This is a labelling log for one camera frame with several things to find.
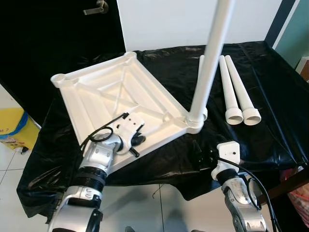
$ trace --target black door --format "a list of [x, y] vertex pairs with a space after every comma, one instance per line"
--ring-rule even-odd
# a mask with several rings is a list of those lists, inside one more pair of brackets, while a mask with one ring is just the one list
[[50, 77], [98, 54], [124, 52], [116, 0], [106, 14], [84, 15], [96, 0], [10, 1], [4, 13], [0, 83], [42, 124], [53, 99]]

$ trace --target teal wall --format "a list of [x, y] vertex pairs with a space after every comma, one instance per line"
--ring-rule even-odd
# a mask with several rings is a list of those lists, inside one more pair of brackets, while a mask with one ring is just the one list
[[293, 68], [309, 56], [309, 0], [300, 0], [275, 50]]

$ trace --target tiled floor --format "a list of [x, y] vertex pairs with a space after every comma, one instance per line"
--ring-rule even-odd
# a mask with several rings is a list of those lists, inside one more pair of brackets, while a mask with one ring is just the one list
[[[46, 218], [27, 218], [16, 193], [30, 152], [21, 155], [0, 143], [0, 232], [46, 232]], [[234, 227], [220, 189], [189, 202], [176, 188], [163, 185], [106, 187], [101, 209], [102, 232], [233, 232]], [[270, 226], [266, 207], [262, 210]]]

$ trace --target white mounting bracket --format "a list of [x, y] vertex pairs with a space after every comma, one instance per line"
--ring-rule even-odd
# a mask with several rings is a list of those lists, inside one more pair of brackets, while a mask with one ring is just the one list
[[145, 122], [141, 117], [136, 113], [131, 113], [116, 126], [115, 134], [119, 135], [124, 143], [123, 148], [117, 154], [124, 154], [130, 150], [133, 136], [144, 124]]
[[[217, 149], [219, 151], [219, 157], [226, 159], [228, 161], [234, 162], [236, 164], [240, 163], [240, 149], [239, 143], [235, 141], [226, 142], [217, 145]], [[211, 176], [214, 180], [217, 179], [217, 174], [226, 170], [226, 169], [235, 169], [238, 173], [239, 168], [235, 167], [231, 164], [225, 163], [223, 161], [218, 160], [217, 167], [211, 172]]]

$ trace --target white wall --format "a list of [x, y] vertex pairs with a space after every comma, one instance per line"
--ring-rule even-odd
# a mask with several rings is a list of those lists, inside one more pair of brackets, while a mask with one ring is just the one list
[[[216, 0], [117, 0], [127, 51], [206, 44]], [[225, 43], [264, 40], [281, 0], [237, 0]]]
[[0, 85], [0, 109], [21, 108], [15, 99]]

